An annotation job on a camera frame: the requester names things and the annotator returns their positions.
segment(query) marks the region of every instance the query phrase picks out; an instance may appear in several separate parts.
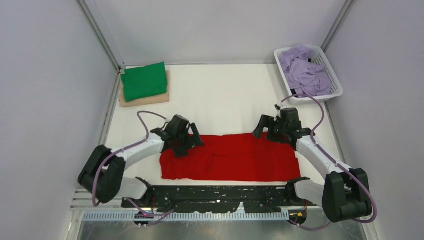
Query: laundry basket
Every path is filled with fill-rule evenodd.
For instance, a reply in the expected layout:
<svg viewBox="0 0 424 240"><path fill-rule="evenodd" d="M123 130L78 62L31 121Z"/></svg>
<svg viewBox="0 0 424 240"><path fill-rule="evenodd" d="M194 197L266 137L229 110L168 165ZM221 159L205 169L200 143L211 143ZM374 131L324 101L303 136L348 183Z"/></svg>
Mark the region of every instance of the laundry basket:
<svg viewBox="0 0 424 240"><path fill-rule="evenodd" d="M308 45L309 48L311 48L315 55L312 57L312 62L318 65L325 65L325 73L327 74L328 78L330 78L331 81L331 91L330 95L323 95L323 96L315 96L314 98L318 100L319 102L325 102L329 99L332 99L334 97L341 96L343 94L343 87L340 84L339 79L336 76L336 73L334 72L333 68L330 65L329 60L327 59L324 51L319 46L311 46ZM287 93L287 96L292 95L292 91L290 90L289 84L287 83L286 76L284 75L283 69L281 68L279 56L283 53L291 49L291 47L285 47L275 50L274 56L275 60L277 61L277 65L279 68L279 71L282 76L282 80L285 85L285 90ZM292 97L289 99L290 104L292 105L300 105L300 104L308 104L313 103L314 101L308 97Z"/></svg>

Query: folded red fabric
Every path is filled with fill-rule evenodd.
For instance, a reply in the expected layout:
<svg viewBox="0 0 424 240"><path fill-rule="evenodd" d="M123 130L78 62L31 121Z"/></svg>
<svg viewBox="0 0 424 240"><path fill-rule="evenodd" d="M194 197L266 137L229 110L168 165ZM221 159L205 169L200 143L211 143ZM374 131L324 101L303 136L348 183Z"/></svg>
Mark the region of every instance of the folded red fabric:
<svg viewBox="0 0 424 240"><path fill-rule="evenodd" d="M301 172L295 151L288 144L256 138L251 133L202 135L204 146L175 157L172 150L162 153L163 179L210 181L286 182Z"/></svg>

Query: beige cloth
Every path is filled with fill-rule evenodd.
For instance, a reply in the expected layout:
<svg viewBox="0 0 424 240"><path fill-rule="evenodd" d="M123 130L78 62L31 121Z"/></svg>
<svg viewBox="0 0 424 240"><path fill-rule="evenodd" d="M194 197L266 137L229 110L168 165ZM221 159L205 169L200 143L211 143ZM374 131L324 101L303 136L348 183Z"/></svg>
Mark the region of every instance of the beige cloth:
<svg viewBox="0 0 424 240"><path fill-rule="evenodd" d="M149 104L160 104L160 103L167 103L170 101L170 71L166 71L166 78L168 80L168 86L166 89L166 93L159 94L156 96L148 96L139 98L132 101L125 101L124 97L124 84L121 83L121 88L119 92L119 105L123 108L127 107L135 107L135 106L143 106L143 105L149 105Z"/></svg>

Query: green cloth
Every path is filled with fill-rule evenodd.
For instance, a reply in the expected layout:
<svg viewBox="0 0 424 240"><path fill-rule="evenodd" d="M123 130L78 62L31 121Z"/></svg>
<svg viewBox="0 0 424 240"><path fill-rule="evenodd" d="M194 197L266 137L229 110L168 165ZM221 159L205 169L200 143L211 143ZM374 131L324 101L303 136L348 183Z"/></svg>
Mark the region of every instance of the green cloth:
<svg viewBox="0 0 424 240"><path fill-rule="evenodd" d="M121 76L125 101L156 96L167 92L165 63L125 69Z"/></svg>

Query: lavender towel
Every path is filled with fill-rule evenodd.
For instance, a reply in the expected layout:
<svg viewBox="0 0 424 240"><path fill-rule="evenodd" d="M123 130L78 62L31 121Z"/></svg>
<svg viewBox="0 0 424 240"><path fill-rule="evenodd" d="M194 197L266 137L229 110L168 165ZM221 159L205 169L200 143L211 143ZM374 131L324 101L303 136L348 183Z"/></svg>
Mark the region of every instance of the lavender towel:
<svg viewBox="0 0 424 240"><path fill-rule="evenodd" d="M331 81L325 73L326 66L308 62L315 55L305 45L297 45L283 52L278 60L290 89L297 94L313 97L330 95Z"/></svg>

